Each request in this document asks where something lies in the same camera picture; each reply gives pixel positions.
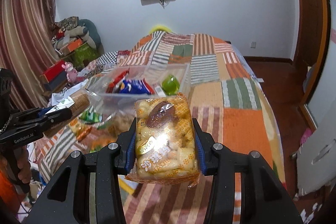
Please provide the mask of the person left hand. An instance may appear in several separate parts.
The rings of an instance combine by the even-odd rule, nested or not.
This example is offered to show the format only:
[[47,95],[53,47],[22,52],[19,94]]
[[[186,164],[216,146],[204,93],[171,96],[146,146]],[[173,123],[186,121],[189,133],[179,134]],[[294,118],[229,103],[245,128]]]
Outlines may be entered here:
[[22,183],[28,184],[32,178],[31,164],[29,162],[29,152],[27,151],[27,146],[22,147],[22,153],[17,160],[17,165],[19,168],[18,178]]

